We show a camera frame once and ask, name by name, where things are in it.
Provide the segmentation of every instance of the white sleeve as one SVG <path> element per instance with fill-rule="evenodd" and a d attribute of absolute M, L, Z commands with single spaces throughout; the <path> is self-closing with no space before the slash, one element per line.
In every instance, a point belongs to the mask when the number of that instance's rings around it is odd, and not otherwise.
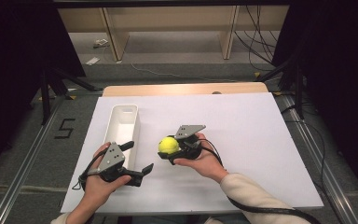
<path fill-rule="evenodd" d="M 221 221 L 209 217 L 204 224 L 223 224 Z"/>
<path fill-rule="evenodd" d="M 69 213 L 65 213 L 52 220 L 50 224 L 66 224 L 66 219 L 68 218 Z"/>
<path fill-rule="evenodd" d="M 254 180 L 245 175 L 229 174 L 220 182 L 220 187 L 225 194 L 234 201 L 252 207 L 288 208 L 286 203 L 274 198 L 259 186 Z M 248 220 L 253 223 L 309 223 L 301 217 L 290 215 L 260 214 L 242 211 Z"/>

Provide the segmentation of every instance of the tennis ball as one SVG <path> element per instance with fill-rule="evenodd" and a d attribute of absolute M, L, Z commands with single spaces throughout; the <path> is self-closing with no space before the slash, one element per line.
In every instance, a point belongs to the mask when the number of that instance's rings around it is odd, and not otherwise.
<path fill-rule="evenodd" d="M 179 150 L 179 143 L 172 137 L 163 138 L 158 144 L 158 151 L 172 154 Z"/>

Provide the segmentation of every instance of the white tray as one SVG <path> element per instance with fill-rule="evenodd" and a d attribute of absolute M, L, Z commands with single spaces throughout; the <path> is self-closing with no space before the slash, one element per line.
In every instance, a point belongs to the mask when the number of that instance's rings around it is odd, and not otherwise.
<path fill-rule="evenodd" d="M 133 148 L 123 152 L 126 157 L 123 166 L 129 170 L 134 169 L 139 126 L 137 105 L 115 105 L 113 107 L 103 142 L 116 142 L 118 145 L 122 145 L 134 141 Z"/>

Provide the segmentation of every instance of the metal rail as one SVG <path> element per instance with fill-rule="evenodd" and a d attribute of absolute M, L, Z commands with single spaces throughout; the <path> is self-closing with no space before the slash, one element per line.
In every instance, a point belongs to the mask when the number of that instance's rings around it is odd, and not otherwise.
<path fill-rule="evenodd" d="M 295 103 L 294 100 L 290 97 L 285 97 L 284 102 L 286 103 L 287 106 L 293 105 Z M 290 115 L 292 116 L 294 121 L 299 121 L 299 122 L 301 121 L 295 110 L 293 109 L 290 110 Z M 324 168 L 323 171 L 324 184 L 327 190 L 330 192 L 330 195 L 334 201 L 336 209 L 341 215 L 342 221 L 348 224 L 358 223 L 358 218 L 353 211 L 351 203 L 345 196 L 344 191 L 342 190 L 341 186 L 337 182 L 327 161 L 324 160 L 323 158 L 324 153 L 316 144 L 315 139 L 313 138 L 310 132 L 310 129 L 308 128 L 307 125 L 302 125 L 300 123 L 296 123 L 296 126 L 301 136 L 303 137 L 303 140 L 306 143 L 310 155 L 315 161 L 317 168 L 319 169 L 320 172 L 322 171 L 322 167 Z"/>
<path fill-rule="evenodd" d="M 7 216 L 13 207 L 14 202 L 16 202 L 17 196 L 21 190 L 21 186 L 24 183 L 25 179 L 27 178 L 31 168 L 34 164 L 34 160 L 37 157 L 37 154 L 42 147 L 46 135 L 50 129 L 51 123 L 57 114 L 59 107 L 61 106 L 62 102 L 65 100 L 65 96 L 57 96 L 54 100 L 54 106 L 52 107 L 52 113 L 48 118 L 47 122 L 42 126 L 37 134 L 33 144 L 31 145 L 30 150 L 28 151 L 24 161 L 21 164 L 19 171 L 17 172 L 16 176 L 14 177 L 13 181 L 11 182 L 5 196 L 0 202 L 0 224 L 5 223 Z"/>

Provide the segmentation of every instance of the white tabletop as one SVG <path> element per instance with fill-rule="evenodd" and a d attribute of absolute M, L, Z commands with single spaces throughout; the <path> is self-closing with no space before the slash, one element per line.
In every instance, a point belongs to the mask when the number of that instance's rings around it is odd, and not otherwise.
<path fill-rule="evenodd" d="M 115 105 L 138 105 L 140 135 L 135 171 L 154 163 L 140 188 L 114 192 L 98 212 L 116 215 L 221 213 L 238 210 L 219 185 L 187 167 L 162 160 L 158 142 L 182 124 L 204 124 L 201 132 L 218 149 L 231 173 L 250 176 L 272 195 L 293 207 L 321 207 L 282 115 L 270 93 L 186 96 L 101 97 L 68 187 L 62 212 L 72 211 L 83 190 L 73 190 L 78 176 L 103 143 Z"/>

